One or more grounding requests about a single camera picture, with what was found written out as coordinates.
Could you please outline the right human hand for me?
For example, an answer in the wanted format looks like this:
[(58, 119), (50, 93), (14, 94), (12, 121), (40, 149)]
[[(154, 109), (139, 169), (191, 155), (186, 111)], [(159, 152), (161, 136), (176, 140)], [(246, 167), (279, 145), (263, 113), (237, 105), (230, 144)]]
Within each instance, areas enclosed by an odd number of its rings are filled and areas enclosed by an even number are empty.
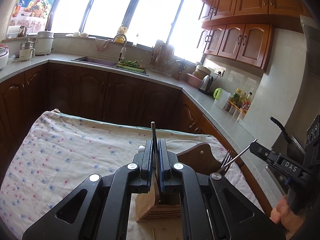
[(304, 223), (305, 215), (295, 215), (287, 203), (287, 195), (284, 195), (272, 209), (270, 219), (276, 224), (281, 223), (287, 230), (286, 239), (290, 239)]

